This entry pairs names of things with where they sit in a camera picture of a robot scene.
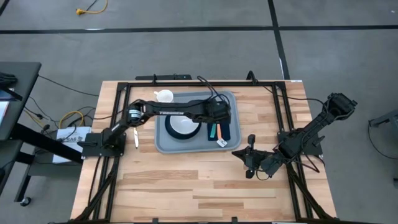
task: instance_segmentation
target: wheel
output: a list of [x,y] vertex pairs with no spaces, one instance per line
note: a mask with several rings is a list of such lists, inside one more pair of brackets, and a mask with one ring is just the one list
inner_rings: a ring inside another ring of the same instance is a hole
[[31,201],[32,201],[32,199],[31,199],[30,197],[24,197],[24,199],[22,199],[22,201],[19,202],[19,204],[20,204],[22,207],[25,207],[25,206],[27,206],[28,204],[30,204]]

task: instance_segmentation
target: plastic tray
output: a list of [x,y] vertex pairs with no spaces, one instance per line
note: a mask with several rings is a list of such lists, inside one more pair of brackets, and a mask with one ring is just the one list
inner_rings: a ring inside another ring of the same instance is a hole
[[[157,116],[155,119],[155,147],[164,154],[183,152],[209,152],[225,151],[236,149],[242,141],[241,127],[239,125],[238,109],[236,98],[231,91],[219,91],[224,94],[231,105],[231,124],[229,130],[231,139],[225,147],[221,147],[216,141],[209,141],[207,138],[207,125],[202,124],[198,134],[186,140],[175,139],[170,136],[165,127],[165,116]],[[185,103],[190,100],[204,100],[211,96],[209,91],[174,93],[175,103]]]

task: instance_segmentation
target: white cup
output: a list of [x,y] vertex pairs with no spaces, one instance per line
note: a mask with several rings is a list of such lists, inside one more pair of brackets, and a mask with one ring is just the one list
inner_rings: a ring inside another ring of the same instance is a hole
[[160,92],[154,92],[156,95],[156,100],[161,103],[171,103],[173,102],[174,95],[170,90],[162,90]]

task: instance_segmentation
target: wooden table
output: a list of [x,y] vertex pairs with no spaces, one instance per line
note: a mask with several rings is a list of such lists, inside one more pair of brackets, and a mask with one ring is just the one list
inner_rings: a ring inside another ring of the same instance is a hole
[[[112,113],[117,82],[103,82],[96,108],[96,118]],[[287,95],[305,98],[303,83],[286,81]],[[130,102],[141,98],[154,100],[154,91],[164,87],[133,87]],[[207,90],[205,87],[170,87],[173,92]],[[255,148],[271,150],[277,144],[277,118],[272,94],[263,87],[218,87],[235,94],[242,132],[241,146],[247,146],[247,136],[256,135]],[[289,100],[296,128],[312,120],[306,101]],[[284,113],[283,101],[280,100]],[[96,120],[93,131],[109,127],[110,119]],[[292,221],[294,211],[287,172],[282,166],[273,178],[260,181],[245,178],[243,162],[230,151],[161,154],[154,146],[155,118],[138,127],[139,149],[134,147],[132,129],[127,130],[127,143],[121,158],[113,202],[112,222],[230,222]],[[84,161],[71,218],[86,207],[97,158]],[[325,209],[335,216],[325,168],[315,158],[320,174],[304,168],[309,191]],[[96,176],[98,186],[101,165]],[[300,210],[305,217],[302,195],[297,189]],[[104,217],[106,192],[101,204]]]

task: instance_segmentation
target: sticker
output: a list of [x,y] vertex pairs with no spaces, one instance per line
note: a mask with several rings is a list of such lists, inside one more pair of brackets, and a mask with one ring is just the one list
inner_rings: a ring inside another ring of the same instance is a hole
[[140,118],[141,117],[141,111],[139,110],[129,110],[130,117],[132,118]]
[[227,145],[227,142],[224,139],[219,139],[217,140],[217,144],[221,147],[225,147]]

